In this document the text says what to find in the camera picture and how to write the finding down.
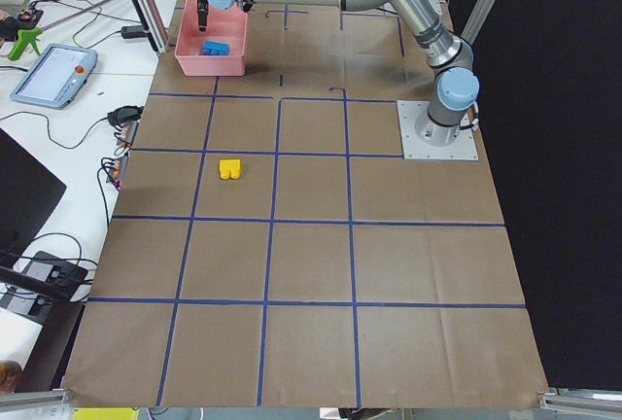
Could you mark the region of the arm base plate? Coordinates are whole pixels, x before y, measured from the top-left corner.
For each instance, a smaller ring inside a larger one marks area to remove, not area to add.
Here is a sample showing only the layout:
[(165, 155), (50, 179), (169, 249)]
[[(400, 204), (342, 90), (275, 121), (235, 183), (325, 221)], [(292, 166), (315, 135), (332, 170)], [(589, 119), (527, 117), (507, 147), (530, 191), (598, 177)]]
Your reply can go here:
[(478, 161), (472, 130), (443, 127), (429, 117), (429, 101), (398, 100), (397, 113), (403, 157), (423, 161)]

